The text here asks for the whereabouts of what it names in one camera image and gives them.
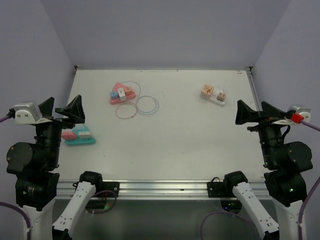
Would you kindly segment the blue plug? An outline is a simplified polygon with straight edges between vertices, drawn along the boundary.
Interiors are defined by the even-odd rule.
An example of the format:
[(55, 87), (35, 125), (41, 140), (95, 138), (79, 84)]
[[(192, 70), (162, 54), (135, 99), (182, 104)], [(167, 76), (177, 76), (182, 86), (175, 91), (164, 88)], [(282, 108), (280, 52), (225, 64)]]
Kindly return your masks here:
[(118, 93), (118, 91), (111, 91), (110, 93), (109, 93), (109, 96), (110, 96), (110, 98), (111, 99), (117, 99), (117, 98), (119, 98), (119, 93)]

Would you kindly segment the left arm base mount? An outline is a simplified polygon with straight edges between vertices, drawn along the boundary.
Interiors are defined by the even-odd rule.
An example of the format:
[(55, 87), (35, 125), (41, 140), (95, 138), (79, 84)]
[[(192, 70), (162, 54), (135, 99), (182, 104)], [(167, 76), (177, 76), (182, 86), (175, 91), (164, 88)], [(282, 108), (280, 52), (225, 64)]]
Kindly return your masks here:
[(108, 190), (115, 193), (116, 197), (119, 196), (120, 183), (117, 181), (103, 181), (102, 182), (102, 190)]

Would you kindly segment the pink triangular power strip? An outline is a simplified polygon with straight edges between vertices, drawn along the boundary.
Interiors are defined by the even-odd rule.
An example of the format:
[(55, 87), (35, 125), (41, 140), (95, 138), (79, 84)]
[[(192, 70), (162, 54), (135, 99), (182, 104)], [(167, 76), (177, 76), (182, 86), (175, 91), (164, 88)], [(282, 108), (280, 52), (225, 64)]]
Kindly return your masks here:
[(112, 91), (109, 93), (109, 103), (111, 105), (119, 104), (136, 97), (136, 93), (131, 86), (126, 86), (116, 82)]

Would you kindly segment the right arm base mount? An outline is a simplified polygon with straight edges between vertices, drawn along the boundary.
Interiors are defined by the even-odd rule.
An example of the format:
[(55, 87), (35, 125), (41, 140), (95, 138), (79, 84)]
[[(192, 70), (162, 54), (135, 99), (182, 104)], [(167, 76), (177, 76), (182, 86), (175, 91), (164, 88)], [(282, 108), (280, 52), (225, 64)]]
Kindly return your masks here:
[(226, 189), (223, 181), (219, 177), (214, 177), (206, 183), (207, 195), (209, 198), (225, 198), (227, 197)]

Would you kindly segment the pink plug adapter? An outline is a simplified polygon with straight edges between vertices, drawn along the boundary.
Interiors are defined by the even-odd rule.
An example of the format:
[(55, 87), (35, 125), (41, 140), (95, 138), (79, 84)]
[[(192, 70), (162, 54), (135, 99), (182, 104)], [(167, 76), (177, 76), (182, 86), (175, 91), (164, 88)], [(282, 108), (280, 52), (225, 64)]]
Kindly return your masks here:
[(61, 138), (65, 141), (73, 141), (77, 139), (77, 135), (73, 131), (64, 131), (61, 134)]

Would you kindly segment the teal triangular power strip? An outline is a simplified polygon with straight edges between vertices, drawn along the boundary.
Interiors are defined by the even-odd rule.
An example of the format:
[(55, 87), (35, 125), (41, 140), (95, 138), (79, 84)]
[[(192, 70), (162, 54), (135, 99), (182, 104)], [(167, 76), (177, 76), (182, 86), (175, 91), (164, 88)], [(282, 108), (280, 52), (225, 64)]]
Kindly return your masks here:
[(76, 134), (77, 138), (75, 140), (64, 140), (64, 143), (67, 146), (93, 145), (96, 143), (96, 139), (94, 136), (93, 136), (93, 138), (79, 138), (78, 137), (78, 132), (90, 131), (89, 128), (85, 124), (76, 124), (73, 129), (65, 129), (62, 132), (71, 132), (71, 131)]

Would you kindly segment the orange plug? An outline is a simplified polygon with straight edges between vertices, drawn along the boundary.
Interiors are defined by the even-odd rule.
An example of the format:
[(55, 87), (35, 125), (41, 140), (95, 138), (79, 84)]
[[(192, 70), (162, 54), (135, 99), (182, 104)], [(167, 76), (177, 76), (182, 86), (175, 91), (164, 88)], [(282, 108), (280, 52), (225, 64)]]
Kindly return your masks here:
[(133, 89), (132, 89), (131, 86), (126, 86), (126, 87), (124, 88), (124, 93), (125, 93), (126, 96), (131, 95), (133, 92), (134, 92), (134, 91), (133, 91)]

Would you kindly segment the beige cube socket adapter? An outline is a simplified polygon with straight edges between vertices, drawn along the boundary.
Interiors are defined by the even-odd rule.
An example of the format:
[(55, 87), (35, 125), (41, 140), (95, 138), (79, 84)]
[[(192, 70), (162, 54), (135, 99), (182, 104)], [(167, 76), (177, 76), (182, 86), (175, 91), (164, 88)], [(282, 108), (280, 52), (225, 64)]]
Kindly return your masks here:
[(200, 96), (204, 99), (209, 99), (213, 94), (213, 91), (214, 91), (214, 86), (210, 84), (204, 84), (201, 89)]

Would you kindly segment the white plug adapter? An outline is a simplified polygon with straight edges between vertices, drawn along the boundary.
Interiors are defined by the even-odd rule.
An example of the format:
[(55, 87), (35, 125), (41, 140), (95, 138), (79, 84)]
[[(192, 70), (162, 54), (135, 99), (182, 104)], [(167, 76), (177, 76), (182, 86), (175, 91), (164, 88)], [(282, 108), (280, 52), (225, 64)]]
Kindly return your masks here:
[(92, 139), (93, 135), (90, 131), (79, 131), (77, 136), (81, 139)]

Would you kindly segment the white triangular power strip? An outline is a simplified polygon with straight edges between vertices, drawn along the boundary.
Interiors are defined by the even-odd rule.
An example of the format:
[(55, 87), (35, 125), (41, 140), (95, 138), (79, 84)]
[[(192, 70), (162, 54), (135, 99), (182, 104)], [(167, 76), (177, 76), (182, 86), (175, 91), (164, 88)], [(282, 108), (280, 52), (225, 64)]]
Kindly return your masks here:
[(208, 99), (203, 98), (203, 97), (202, 97), (202, 98), (203, 98), (204, 100), (207, 100), (207, 101), (209, 101), (209, 102), (211, 102), (211, 103), (214, 103), (214, 104), (216, 104), (216, 105), (218, 105), (218, 106), (223, 107), (223, 106), (225, 105), (225, 103), (226, 103), (226, 100), (225, 100), (224, 102), (217, 100), (217, 95), (218, 95), (219, 93), (224, 93), (223, 88), (222, 88), (221, 86), (214, 86), (214, 90), (213, 90), (213, 92), (212, 92), (211, 97), (208, 98)]

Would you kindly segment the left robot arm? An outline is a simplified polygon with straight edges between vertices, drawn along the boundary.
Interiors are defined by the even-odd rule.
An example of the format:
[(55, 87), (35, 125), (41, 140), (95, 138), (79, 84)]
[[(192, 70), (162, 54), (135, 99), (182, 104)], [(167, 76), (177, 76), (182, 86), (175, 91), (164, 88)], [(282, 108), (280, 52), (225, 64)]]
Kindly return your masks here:
[(24, 218), (26, 240), (72, 239), (86, 205), (104, 190), (102, 175), (85, 171), (62, 215), (52, 222), (60, 178), (59, 173), (53, 171), (59, 166), (62, 132), (85, 123), (81, 95), (62, 108), (54, 108), (54, 102), (55, 99), (50, 97), (39, 105), (19, 103), (7, 114), (7, 118), (14, 118), (17, 125), (35, 127), (35, 143), (17, 142), (6, 154), (6, 171), (17, 177), (16, 210)]

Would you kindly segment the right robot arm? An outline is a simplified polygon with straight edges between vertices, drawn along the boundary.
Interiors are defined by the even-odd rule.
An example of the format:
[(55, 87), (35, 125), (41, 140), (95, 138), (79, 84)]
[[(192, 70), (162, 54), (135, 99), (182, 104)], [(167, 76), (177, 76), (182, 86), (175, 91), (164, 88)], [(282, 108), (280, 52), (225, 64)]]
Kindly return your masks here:
[(226, 174), (222, 189), (241, 202), (262, 240), (301, 240), (306, 237), (303, 211), (310, 198), (301, 173), (313, 168), (312, 151), (301, 141), (285, 143), (285, 137), (292, 125), (309, 122), (311, 109), (292, 105), (282, 111), (265, 101), (261, 107), (255, 111), (238, 100), (235, 124), (256, 123), (247, 130), (259, 135), (263, 166), (268, 169), (264, 182), (277, 219), (269, 215), (241, 171)]

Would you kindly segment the white charger plug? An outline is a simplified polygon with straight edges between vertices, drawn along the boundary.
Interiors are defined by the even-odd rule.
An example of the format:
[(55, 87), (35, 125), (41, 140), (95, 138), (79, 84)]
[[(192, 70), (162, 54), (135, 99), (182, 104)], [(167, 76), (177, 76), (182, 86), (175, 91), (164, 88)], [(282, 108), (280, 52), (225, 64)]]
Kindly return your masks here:
[(126, 95), (125, 95), (124, 88), (123, 88), (123, 87), (119, 87), (119, 88), (117, 89), (117, 91), (118, 91), (118, 95), (119, 95), (120, 101), (121, 101), (121, 102), (126, 101), (126, 100), (127, 100), (127, 97), (126, 97)]

